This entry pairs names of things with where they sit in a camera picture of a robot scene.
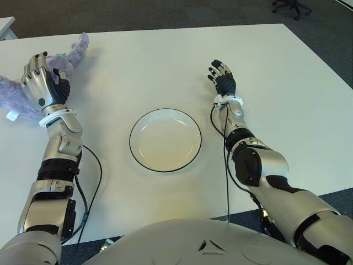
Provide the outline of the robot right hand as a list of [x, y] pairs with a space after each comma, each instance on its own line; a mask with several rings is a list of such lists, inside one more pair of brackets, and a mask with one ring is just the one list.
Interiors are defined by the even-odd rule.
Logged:
[[225, 63], [213, 60], [208, 70], [210, 73], [207, 78], [215, 85], [217, 94], [221, 96], [234, 96], [236, 94], [236, 81]]

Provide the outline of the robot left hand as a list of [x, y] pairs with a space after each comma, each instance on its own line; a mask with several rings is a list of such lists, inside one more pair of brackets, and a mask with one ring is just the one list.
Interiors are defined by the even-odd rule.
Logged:
[[52, 105], [63, 105], [70, 93], [66, 72], [54, 68], [53, 73], [58, 77], [58, 82], [55, 82], [47, 67], [46, 57], [46, 51], [34, 55], [24, 66], [20, 81], [24, 94], [39, 111]]

